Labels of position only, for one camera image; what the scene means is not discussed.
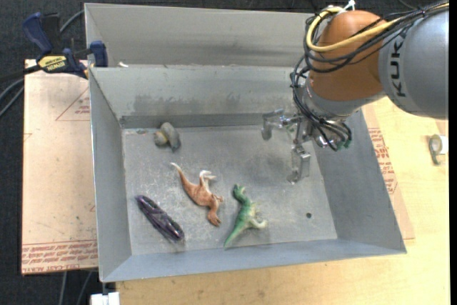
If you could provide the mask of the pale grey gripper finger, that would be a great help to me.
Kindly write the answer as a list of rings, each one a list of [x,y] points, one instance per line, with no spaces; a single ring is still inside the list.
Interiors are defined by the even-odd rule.
[[[283,114],[283,109],[276,109],[262,114],[263,126],[261,128],[261,136],[263,140],[268,141],[272,137],[272,131],[274,129],[283,128]]]
[[[310,174],[311,154],[303,147],[294,147],[291,151],[291,173],[287,180],[292,184],[297,183]]]

